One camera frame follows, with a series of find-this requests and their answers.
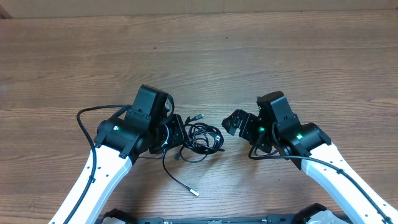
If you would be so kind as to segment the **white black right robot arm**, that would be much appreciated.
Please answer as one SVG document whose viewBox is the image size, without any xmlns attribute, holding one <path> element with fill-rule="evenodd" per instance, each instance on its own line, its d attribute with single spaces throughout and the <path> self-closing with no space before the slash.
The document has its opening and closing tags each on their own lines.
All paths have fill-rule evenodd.
<svg viewBox="0 0 398 224">
<path fill-rule="evenodd" d="M 248 157 L 285 159 L 315 180 L 353 223 L 397 223 L 397 209 L 382 199 L 345 161 L 316 124 L 301 124 L 281 91 L 257 98 L 259 114 L 235 110 L 222 121 L 251 147 Z"/>
</svg>

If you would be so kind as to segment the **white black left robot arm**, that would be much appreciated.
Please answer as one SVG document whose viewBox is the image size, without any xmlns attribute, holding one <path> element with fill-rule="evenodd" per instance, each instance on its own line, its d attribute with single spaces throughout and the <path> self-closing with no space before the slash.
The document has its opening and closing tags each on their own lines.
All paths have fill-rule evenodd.
<svg viewBox="0 0 398 224">
<path fill-rule="evenodd" d="M 164 155 L 183 143 L 181 117 L 170 94 L 142 85 L 131 105 L 100 123 L 79 178 L 51 223 L 94 223 L 120 181 L 145 152 Z"/>
</svg>

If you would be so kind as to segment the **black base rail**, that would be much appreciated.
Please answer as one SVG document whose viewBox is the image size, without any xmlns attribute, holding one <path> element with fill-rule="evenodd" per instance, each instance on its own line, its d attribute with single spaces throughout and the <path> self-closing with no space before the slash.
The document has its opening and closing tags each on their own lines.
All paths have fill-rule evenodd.
<svg viewBox="0 0 398 224">
<path fill-rule="evenodd" d="M 113 209 L 95 224 L 131 223 L 131 224 L 292 224 L 292 223 L 351 223 L 346 215 L 335 215 L 319 203 L 314 203 L 296 214 L 268 214 L 260 217 L 210 217 L 210 218 L 136 218 L 122 210 Z"/>
</svg>

